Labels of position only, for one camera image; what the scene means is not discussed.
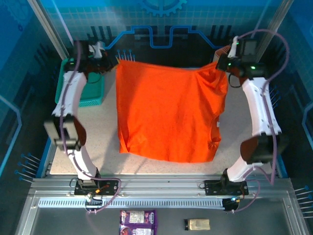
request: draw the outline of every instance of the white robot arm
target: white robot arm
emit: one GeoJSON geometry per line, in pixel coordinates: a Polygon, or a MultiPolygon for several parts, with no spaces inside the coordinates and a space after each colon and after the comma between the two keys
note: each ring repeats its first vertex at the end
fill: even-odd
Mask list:
{"type": "Polygon", "coordinates": [[[62,109],[62,97],[64,96],[65,87],[70,82],[66,92],[63,110],[63,127],[66,138],[67,154],[69,156],[75,156],[75,160],[80,167],[80,169],[78,169],[74,159],[70,157],[70,160],[77,171],[80,183],[84,185],[92,185],[95,184],[95,182],[90,178],[99,177],[99,172],[96,166],[92,163],[86,150],[85,143],[87,135],[85,129],[78,121],[77,111],[83,89],[88,80],[88,74],[90,72],[103,73],[110,71],[118,64],[118,61],[115,56],[109,58],[101,42],[97,42],[95,45],[89,45],[88,42],[80,43],[83,46],[80,67],[78,71],[74,71],[75,60],[73,58],[69,59],[65,65],[64,69],[66,72],[63,76],[63,88],[59,102],[52,112],[52,119],[46,121],[44,125],[52,142],[64,151],[59,120],[62,109]]]}
{"type": "Polygon", "coordinates": [[[244,141],[240,147],[240,157],[236,163],[226,170],[230,182],[242,182],[246,177],[264,163],[271,160],[270,142],[272,133],[266,114],[263,96],[269,108],[272,126],[276,136],[281,129],[276,121],[269,95],[269,87],[264,76],[267,71],[264,65],[255,63],[255,40],[239,40],[233,38],[228,55],[222,55],[218,61],[217,69],[229,72],[239,78],[242,89],[248,100],[252,120],[252,138],[244,141]]]}
{"type": "MultiPolygon", "coordinates": [[[[265,78],[255,77],[253,79],[247,79],[243,84],[242,88],[246,94],[248,105],[250,109],[251,119],[252,119],[252,136],[261,136],[263,133],[266,136],[271,136],[271,131],[268,124],[268,118],[265,112],[264,103],[262,100],[262,87],[265,83],[265,78]]],[[[266,89],[266,100],[270,110],[270,115],[272,117],[273,128],[275,134],[279,135],[281,129],[276,121],[273,107],[270,101],[269,90],[266,89]]],[[[236,163],[227,169],[227,175],[231,182],[241,182],[246,179],[246,177],[255,170],[255,167],[262,166],[263,162],[254,162],[248,164],[242,156],[236,161],[236,163]]]]}

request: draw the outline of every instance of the small package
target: small package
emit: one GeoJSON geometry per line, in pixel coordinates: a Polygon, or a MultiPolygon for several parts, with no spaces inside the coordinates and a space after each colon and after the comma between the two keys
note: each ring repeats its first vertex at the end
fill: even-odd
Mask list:
{"type": "Polygon", "coordinates": [[[210,230],[209,219],[185,219],[185,230],[210,230]]]}
{"type": "Polygon", "coordinates": [[[120,235],[156,235],[156,211],[121,211],[120,235]]]}

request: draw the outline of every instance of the green teal basket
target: green teal basket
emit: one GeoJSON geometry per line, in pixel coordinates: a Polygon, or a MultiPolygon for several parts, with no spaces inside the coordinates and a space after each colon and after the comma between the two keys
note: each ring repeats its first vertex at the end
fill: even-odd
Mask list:
{"type": "MultiPolygon", "coordinates": [[[[55,94],[55,103],[57,104],[60,99],[62,86],[63,86],[63,75],[64,75],[64,65],[68,59],[65,59],[61,63],[59,81],[57,86],[57,91],[55,94]]],[[[81,99],[79,101],[79,107],[95,106],[102,104],[104,96],[104,76],[97,73],[90,73],[88,75],[88,83],[85,85],[81,99]]]]}

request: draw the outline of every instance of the gear logo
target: gear logo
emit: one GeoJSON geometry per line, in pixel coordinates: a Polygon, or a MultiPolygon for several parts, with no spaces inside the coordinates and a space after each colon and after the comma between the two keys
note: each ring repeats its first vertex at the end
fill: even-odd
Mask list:
{"type": "Polygon", "coordinates": [[[5,5],[11,16],[19,24],[23,23],[29,16],[29,5],[27,0],[1,0],[0,5],[5,5]]]}
{"type": "Polygon", "coordinates": [[[187,0],[140,0],[139,2],[141,9],[160,17],[175,14],[177,9],[182,9],[184,3],[187,3],[187,0]]]}

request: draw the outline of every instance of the speckled work surface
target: speckled work surface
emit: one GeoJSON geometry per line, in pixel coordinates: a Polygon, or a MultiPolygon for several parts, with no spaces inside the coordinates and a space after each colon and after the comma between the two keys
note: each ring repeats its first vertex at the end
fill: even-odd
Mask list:
{"type": "MultiPolygon", "coordinates": [[[[92,162],[103,174],[215,174],[232,166],[239,157],[240,144],[251,137],[248,102],[242,89],[229,88],[225,112],[220,117],[222,141],[212,162],[177,164],[119,153],[117,136],[115,72],[106,75],[105,98],[100,106],[78,109],[78,119],[87,132],[86,148],[92,162]]],[[[264,170],[271,172],[270,165],[264,170]]],[[[56,150],[50,174],[76,174],[67,156],[56,150]]]]}

